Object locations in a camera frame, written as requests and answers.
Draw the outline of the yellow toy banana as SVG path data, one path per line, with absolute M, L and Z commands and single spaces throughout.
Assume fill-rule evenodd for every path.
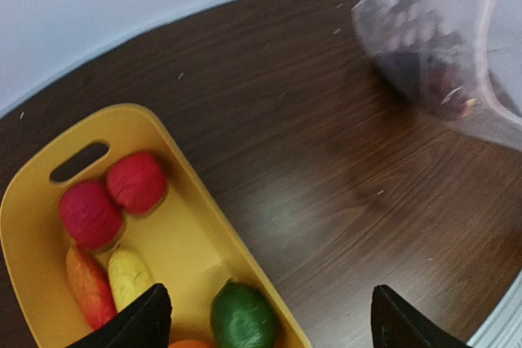
M 108 280 L 118 312 L 155 284 L 153 274 L 141 255 L 121 244 L 108 261 Z

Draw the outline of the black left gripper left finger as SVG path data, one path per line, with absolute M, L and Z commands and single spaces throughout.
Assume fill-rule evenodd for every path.
M 102 328 L 75 341 L 73 348 L 167 348 L 172 305 L 163 284 L 154 284 Z

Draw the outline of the dark red toy fruit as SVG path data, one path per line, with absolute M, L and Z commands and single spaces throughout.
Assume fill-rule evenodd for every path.
M 476 105 L 471 70 L 444 51 L 396 50 L 373 56 L 384 79 L 413 105 L 445 121 L 460 120 Z

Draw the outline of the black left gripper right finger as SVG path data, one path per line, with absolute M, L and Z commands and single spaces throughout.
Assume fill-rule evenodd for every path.
M 468 348 L 410 305 L 387 285 L 374 288 L 371 301 L 374 348 Z

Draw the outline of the clear zip top bag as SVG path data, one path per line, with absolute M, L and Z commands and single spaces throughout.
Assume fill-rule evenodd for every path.
M 470 67 L 469 115 L 449 127 L 521 147 L 521 0 L 360 0 L 356 35 L 373 61 L 381 52 L 444 51 Z

